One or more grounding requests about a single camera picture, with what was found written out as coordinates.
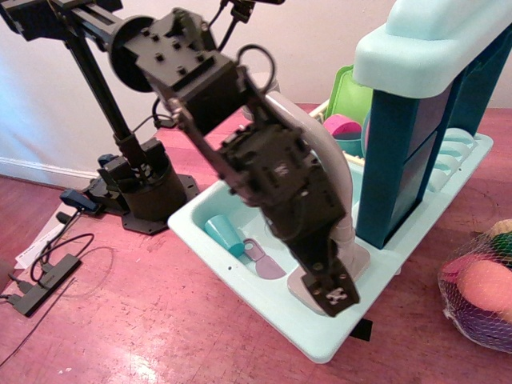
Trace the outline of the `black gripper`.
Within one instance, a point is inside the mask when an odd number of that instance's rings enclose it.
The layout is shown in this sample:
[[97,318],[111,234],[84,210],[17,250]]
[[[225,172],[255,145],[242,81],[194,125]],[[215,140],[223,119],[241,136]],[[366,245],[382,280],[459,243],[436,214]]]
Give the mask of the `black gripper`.
[[360,303],[352,277],[334,258],[330,235],[346,216],[346,209],[318,160],[310,162],[305,183],[295,194],[279,205],[264,206],[262,212],[270,220],[273,235],[308,273],[302,282],[328,316],[335,317],[340,310]]

